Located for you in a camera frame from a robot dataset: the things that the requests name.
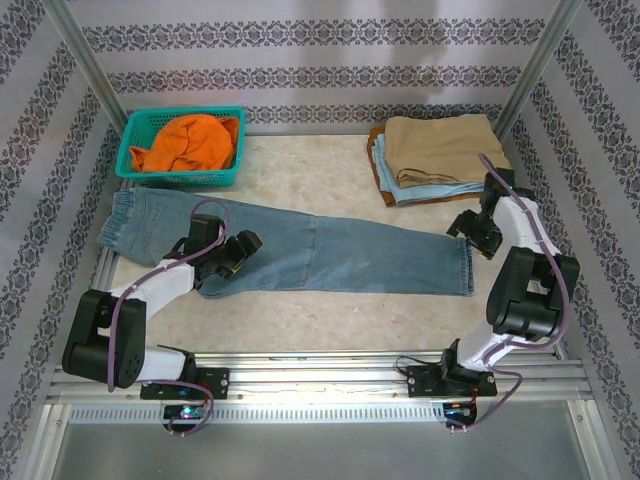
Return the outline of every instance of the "marble surface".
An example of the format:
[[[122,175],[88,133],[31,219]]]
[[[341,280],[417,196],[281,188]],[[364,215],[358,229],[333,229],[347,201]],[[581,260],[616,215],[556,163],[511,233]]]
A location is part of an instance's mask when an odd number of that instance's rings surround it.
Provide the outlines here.
[[[362,135],[248,137],[235,185],[194,193],[436,233],[478,209],[477,199],[386,207],[366,143]],[[147,343],[208,352],[442,349],[485,321],[503,250],[491,262],[474,255],[476,294],[466,298],[309,291],[206,300],[191,292],[153,317]],[[113,285],[146,271],[120,258]]]

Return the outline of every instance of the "jeans leg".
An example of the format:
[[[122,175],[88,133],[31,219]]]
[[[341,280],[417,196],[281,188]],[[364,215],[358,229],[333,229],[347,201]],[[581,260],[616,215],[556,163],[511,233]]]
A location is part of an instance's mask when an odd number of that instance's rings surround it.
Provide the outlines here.
[[[114,197],[98,241],[123,256],[154,265],[189,232],[203,197],[132,189]],[[210,276],[200,293],[221,297],[246,290],[327,290],[367,293],[473,293],[471,255],[463,240],[347,218],[225,200],[232,230],[256,232],[262,248],[231,279]],[[223,216],[218,205],[199,213]]]

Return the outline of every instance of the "orange towel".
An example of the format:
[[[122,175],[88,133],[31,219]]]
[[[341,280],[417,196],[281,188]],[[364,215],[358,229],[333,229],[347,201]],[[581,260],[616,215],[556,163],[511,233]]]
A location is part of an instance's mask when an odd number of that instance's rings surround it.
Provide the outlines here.
[[[130,147],[136,172],[226,170],[236,151],[240,121],[197,114],[174,118],[151,150]]]

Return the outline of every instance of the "teal plastic basket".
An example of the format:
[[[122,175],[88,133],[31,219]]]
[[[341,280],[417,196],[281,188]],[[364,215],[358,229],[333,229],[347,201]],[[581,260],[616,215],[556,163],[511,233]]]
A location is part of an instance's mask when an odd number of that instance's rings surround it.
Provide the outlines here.
[[[139,173],[133,169],[129,147],[150,149],[160,129],[170,120],[195,113],[206,113],[214,117],[235,117],[240,120],[238,148],[230,168],[227,170],[154,173]],[[145,187],[225,187],[232,185],[236,180],[236,173],[242,165],[243,150],[244,110],[241,107],[174,107],[138,110],[131,114],[124,130],[116,161],[116,175],[121,178],[130,178]]]

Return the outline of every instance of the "floral pattern wall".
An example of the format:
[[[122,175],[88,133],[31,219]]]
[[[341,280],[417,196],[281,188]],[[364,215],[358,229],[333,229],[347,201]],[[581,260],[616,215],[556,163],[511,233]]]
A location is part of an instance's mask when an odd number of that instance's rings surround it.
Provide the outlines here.
[[[119,137],[33,0],[0,2],[0,479],[19,478],[98,256]]]
[[[531,3],[70,5],[126,110],[242,105],[249,133],[367,133],[399,112],[499,109],[557,0]]]
[[[640,2],[582,4],[511,131],[552,239],[582,267],[568,348],[640,478]]]

